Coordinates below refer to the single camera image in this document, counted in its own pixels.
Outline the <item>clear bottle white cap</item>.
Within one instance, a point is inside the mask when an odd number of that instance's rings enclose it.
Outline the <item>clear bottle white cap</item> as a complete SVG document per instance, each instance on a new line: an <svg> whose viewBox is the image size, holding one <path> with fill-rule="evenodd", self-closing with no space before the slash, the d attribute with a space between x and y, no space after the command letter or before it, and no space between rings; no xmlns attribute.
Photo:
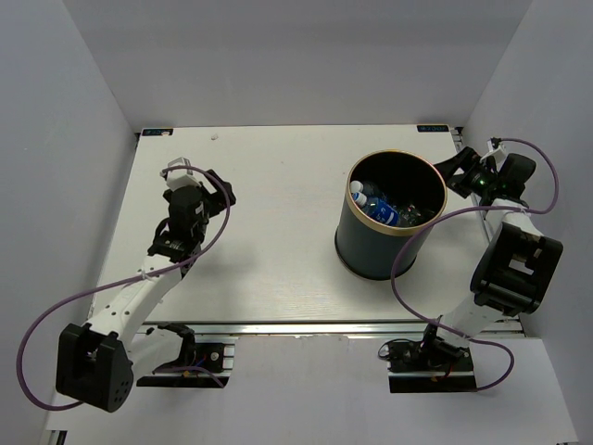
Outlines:
<svg viewBox="0 0 593 445"><path fill-rule="evenodd" d="M376 183L371 181L352 181L349 184L349 190L351 194L361 193L366 197L377 197L387 201L387 195Z"/></svg>

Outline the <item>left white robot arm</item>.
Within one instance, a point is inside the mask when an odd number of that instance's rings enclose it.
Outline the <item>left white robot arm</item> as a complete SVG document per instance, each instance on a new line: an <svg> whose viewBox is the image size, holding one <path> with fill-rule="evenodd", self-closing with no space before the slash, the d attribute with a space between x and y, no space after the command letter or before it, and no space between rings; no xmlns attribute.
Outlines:
<svg viewBox="0 0 593 445"><path fill-rule="evenodd" d="M182 372L196 362L194 331L165 322L138 333L148 315L211 248L205 240L211 218L228 216L236 202L230 183L213 170L172 164L161 175L167 188L168 217L155 231L133 280L84 324L69 324L57 350L56 389L61 395L108 413L117 411L133 384L155 372Z"/></svg>

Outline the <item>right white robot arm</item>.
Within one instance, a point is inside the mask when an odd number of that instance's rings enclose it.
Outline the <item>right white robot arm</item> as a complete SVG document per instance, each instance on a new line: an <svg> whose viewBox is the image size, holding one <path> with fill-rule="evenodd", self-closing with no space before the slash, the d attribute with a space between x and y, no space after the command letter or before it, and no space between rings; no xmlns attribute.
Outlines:
<svg viewBox="0 0 593 445"><path fill-rule="evenodd" d="M483 156L467 146L436 166L450 190L479 197L492 238L473 273L469 296L424 331L418 356L432 370L466 354L471 339L491 323L536 311L562 254L560 241L536 229L534 211L522 198L536 162L507 153L504 144L490 139Z"/></svg>

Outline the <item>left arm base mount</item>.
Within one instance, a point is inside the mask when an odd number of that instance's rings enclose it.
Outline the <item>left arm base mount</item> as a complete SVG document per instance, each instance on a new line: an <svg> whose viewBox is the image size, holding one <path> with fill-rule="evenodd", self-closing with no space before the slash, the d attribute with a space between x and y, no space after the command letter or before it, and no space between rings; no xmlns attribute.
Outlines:
<svg viewBox="0 0 593 445"><path fill-rule="evenodd" d="M222 337L197 334L190 326L161 323L149 326L144 337L173 335L179 348L170 361L139 377L139 388L225 388L233 370L235 344Z"/></svg>

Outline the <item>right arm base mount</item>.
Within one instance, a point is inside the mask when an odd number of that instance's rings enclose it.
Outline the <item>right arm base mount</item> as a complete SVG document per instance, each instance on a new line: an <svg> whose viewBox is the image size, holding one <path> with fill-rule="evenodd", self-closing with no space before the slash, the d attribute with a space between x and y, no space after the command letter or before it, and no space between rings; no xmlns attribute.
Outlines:
<svg viewBox="0 0 593 445"><path fill-rule="evenodd" d="M471 353L439 338L396 338L377 351L392 394L463 393L477 389Z"/></svg>

